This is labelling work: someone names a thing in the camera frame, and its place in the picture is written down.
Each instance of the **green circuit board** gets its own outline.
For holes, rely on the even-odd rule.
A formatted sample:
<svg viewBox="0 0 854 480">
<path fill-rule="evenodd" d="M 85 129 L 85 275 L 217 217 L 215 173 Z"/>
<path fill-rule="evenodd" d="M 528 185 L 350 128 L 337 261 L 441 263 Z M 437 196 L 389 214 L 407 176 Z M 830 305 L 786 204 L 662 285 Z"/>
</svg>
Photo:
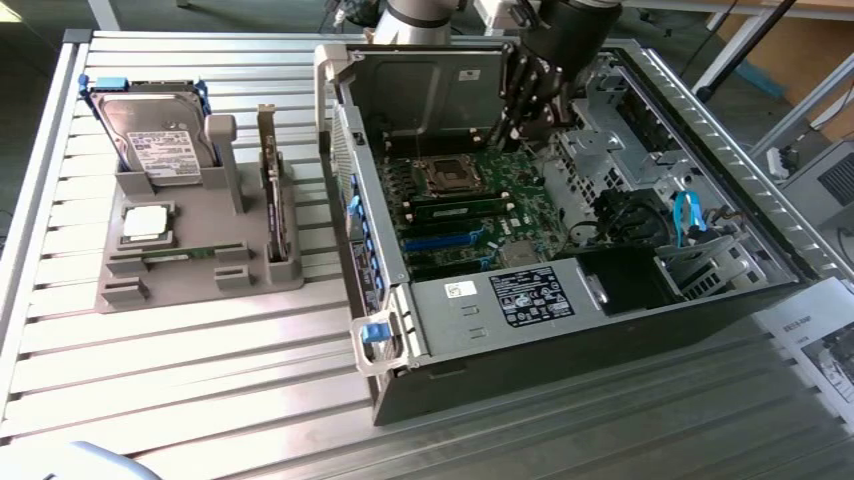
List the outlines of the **green circuit board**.
<svg viewBox="0 0 854 480">
<path fill-rule="evenodd" d="M 546 261 L 564 247 L 566 228 L 528 152 L 387 159 L 379 173 L 415 280 Z M 433 247 L 466 235 L 470 245 Z"/>
</svg>

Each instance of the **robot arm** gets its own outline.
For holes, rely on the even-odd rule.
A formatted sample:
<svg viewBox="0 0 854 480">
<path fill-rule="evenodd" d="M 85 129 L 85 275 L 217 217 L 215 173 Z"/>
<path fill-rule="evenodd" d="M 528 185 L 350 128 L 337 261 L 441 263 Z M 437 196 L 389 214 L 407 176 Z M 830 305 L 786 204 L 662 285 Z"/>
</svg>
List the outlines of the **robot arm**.
<svg viewBox="0 0 854 480">
<path fill-rule="evenodd" d="M 529 26 L 520 46 L 505 46 L 502 118 L 493 140 L 538 138 L 569 124 L 578 76 L 594 60 L 622 12 L 622 0 L 545 0 L 540 16 L 526 0 L 514 11 Z"/>
<path fill-rule="evenodd" d="M 451 15 L 465 6 L 466 0 L 389 0 L 374 43 L 449 43 Z"/>
</svg>

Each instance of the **floor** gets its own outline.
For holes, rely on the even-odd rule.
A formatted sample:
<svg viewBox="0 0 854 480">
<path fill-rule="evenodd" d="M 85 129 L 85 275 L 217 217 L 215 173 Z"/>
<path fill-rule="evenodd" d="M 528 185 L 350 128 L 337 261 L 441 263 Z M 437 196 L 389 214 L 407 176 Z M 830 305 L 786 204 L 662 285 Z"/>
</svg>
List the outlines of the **floor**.
<svg viewBox="0 0 854 480">
<path fill-rule="evenodd" d="M 0 111 L 0 209 L 12 212 L 63 32 L 66 28 L 95 29 L 98 26 L 86 0 L 3 1 L 23 18 L 22 23 L 0 23 L 0 105 L 4 106 Z M 325 3 L 321 0 L 195 0 L 190 8 L 181 9 L 173 0 L 114 2 L 126 30 L 226 32 L 317 32 Z M 612 36 L 636 38 L 656 48 L 681 70 L 708 35 L 705 18 L 701 13 L 654 11 L 652 18 L 642 21 L 640 12 L 626 9 Z M 455 17 L 454 27 L 469 34 L 483 31 L 473 8 Z M 347 32 L 358 31 L 358 27 L 347 27 Z M 689 84 L 700 78 L 721 47 L 722 42 L 712 39 L 686 72 Z M 773 99 L 738 76 L 726 81 L 709 105 L 745 147 L 792 109 L 785 100 Z M 802 158 L 810 158 L 826 145 L 821 136 L 809 137 L 801 145 Z M 0 213 L 0 240 L 10 221 L 11 215 Z"/>
</svg>

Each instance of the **hard drive label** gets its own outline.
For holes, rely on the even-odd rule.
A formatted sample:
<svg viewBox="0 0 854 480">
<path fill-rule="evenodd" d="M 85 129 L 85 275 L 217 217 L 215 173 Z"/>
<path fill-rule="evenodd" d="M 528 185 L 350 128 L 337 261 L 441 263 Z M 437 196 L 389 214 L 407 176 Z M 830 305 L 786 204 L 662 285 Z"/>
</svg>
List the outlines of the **hard drive label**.
<svg viewBox="0 0 854 480">
<path fill-rule="evenodd" d="M 139 163 L 151 178 L 201 174 L 189 132 L 129 132 L 129 137 Z"/>
</svg>

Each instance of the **cpu socket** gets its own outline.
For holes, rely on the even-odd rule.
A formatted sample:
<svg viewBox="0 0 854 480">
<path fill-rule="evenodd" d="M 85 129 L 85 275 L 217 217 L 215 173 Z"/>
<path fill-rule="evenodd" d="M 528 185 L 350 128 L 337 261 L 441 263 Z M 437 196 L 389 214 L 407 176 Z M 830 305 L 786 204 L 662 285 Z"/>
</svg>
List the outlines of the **cpu socket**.
<svg viewBox="0 0 854 480">
<path fill-rule="evenodd" d="M 469 155 L 423 158 L 414 162 L 414 165 L 425 172 L 427 190 L 433 196 L 478 193 L 485 189 Z"/>
</svg>

